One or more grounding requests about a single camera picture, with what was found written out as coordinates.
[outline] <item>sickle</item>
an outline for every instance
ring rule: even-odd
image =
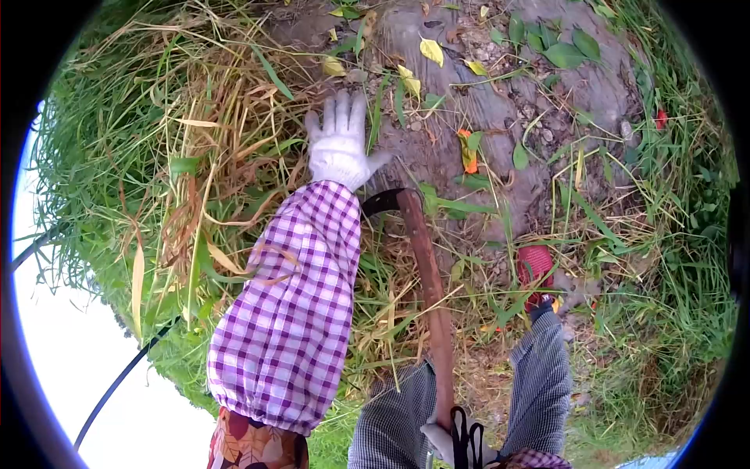
[[[412,242],[414,256],[422,285],[422,300],[429,308],[443,299],[443,281],[435,261],[432,238],[422,214],[422,199],[413,189],[389,189],[373,195],[362,204],[364,216],[388,210],[400,210],[406,222],[406,231]],[[430,354],[435,369],[437,423],[448,433],[451,431],[453,408],[453,343],[451,313],[442,306],[427,312],[430,331]]]

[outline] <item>wooden handle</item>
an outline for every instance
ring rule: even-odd
[[[422,214],[422,199],[413,189],[404,189],[396,199],[406,229],[412,241],[417,259],[417,268],[422,285],[424,307],[429,308],[443,299],[443,281],[437,269],[432,238]],[[442,306],[427,312],[430,330],[430,354],[435,368],[437,423],[448,433],[451,431],[451,409],[453,408],[453,341],[451,313]]]

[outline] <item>shoe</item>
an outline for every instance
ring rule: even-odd
[[[544,277],[552,270],[552,254],[547,246],[527,246],[518,250],[517,272],[518,280],[522,286],[527,286]],[[552,276],[548,277],[540,287],[551,287]],[[551,306],[553,296],[549,293],[534,292],[526,301],[526,312],[541,306]]]

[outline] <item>green grass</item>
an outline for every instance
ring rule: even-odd
[[[662,109],[670,121],[667,132],[658,132],[647,119],[637,163],[651,199],[646,216],[658,227],[641,251],[658,257],[646,273],[654,287],[624,284],[600,301],[598,353],[613,361],[592,367],[595,404],[571,418],[565,454],[575,467],[663,453],[684,442],[710,399],[737,318],[725,273],[737,171],[713,94],[652,2],[610,5],[619,14],[613,24],[643,46],[649,65],[641,77],[654,85],[639,81],[649,113]],[[574,361],[588,354],[571,350]]]
[[[320,100],[304,92],[313,80],[298,56],[251,28],[265,19],[262,4],[191,5],[110,2],[61,66],[34,152],[40,231],[53,224],[61,230],[52,266],[40,279],[100,295],[130,330],[140,321],[144,340],[170,318],[190,317],[190,326],[177,326],[149,359],[193,404],[215,415],[206,389],[206,348],[242,280],[217,259],[194,254],[203,252],[199,241],[207,239],[244,267],[268,217],[304,183],[300,116]],[[646,116],[633,125],[644,143],[625,158],[631,159],[627,164],[598,151],[577,160],[573,151],[560,152],[555,158],[569,160],[555,179],[554,234],[544,227],[508,239],[510,270],[513,248],[544,243],[558,253],[561,268],[602,278],[610,287],[595,309],[576,310],[586,315],[595,347],[571,348],[577,389],[592,396],[568,425],[565,456],[575,467],[665,452],[684,440],[710,398],[737,316],[724,272],[728,191],[737,172],[720,112],[682,40],[650,2],[613,0],[610,6],[618,13],[611,27],[640,42],[648,64],[636,67]],[[139,22],[131,23],[139,9]],[[188,17],[194,21],[177,30],[158,26]],[[144,29],[143,23],[157,26]],[[385,97],[399,82],[382,84],[378,95]],[[257,102],[238,98],[257,87],[262,89],[251,96]],[[655,129],[657,109],[670,117],[666,131]],[[220,126],[188,127],[176,119]],[[228,155],[248,148],[254,151],[228,163]],[[596,158],[629,171],[637,186],[630,213],[611,216],[570,190],[578,165],[587,173]],[[481,186],[492,190],[497,184],[487,179]],[[466,211],[498,216],[495,206],[433,198],[426,208],[434,227],[438,218]],[[204,203],[207,216],[201,218]],[[374,374],[411,363],[422,352],[419,284],[404,234],[396,217],[363,225],[352,341],[339,399],[308,440],[314,467],[346,465]],[[519,327],[505,335],[492,335],[494,327],[487,334],[482,325],[520,309],[529,293],[510,281],[482,283],[478,279],[486,277],[479,273],[488,262],[461,253],[460,233],[436,235],[438,248],[462,262],[446,293],[467,350],[520,335],[520,318],[511,319]],[[133,273],[139,243],[142,276]],[[644,272],[628,271],[644,256]],[[605,266],[613,257],[619,269]],[[134,281],[142,281],[138,318],[131,307]]]

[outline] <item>black cable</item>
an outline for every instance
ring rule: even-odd
[[[23,261],[26,259],[29,259],[30,256],[36,252],[39,248],[50,242],[50,239],[56,235],[58,232],[58,227],[55,225],[52,228],[49,228],[45,233],[43,233],[41,236],[36,238],[29,247],[23,250],[21,254],[18,255],[13,261],[10,263],[10,271],[15,272],[18,267],[23,264]]]
[[[86,423],[83,424],[83,427],[81,428],[81,431],[78,433],[78,437],[76,438],[76,442],[73,444],[73,449],[78,451],[78,447],[81,446],[81,442],[83,441],[83,437],[86,436],[86,433],[89,431],[89,427],[92,426],[92,423],[94,423],[94,419],[97,415],[99,415],[99,412],[101,411],[101,408],[104,407],[104,404],[106,404],[107,400],[112,396],[112,393],[115,392],[115,389],[117,389],[117,386],[122,383],[122,380],[125,379],[125,377],[130,373],[133,368],[135,368],[135,365],[144,357],[146,354],[151,350],[152,347],[156,345],[159,340],[164,337],[164,335],[172,329],[175,324],[180,322],[182,319],[182,316],[178,316],[175,319],[172,320],[171,324],[167,324],[166,326],[162,327],[161,330],[157,333],[156,336],[154,336],[153,339],[143,348],[140,352],[133,358],[130,363],[127,364],[124,370],[122,370],[122,373],[112,382],[112,385],[109,387],[109,389],[104,393],[103,396],[101,396],[101,399],[99,399],[99,402],[96,404],[96,407],[94,407],[94,410],[91,411],[91,414],[89,414],[88,419],[86,419]]]

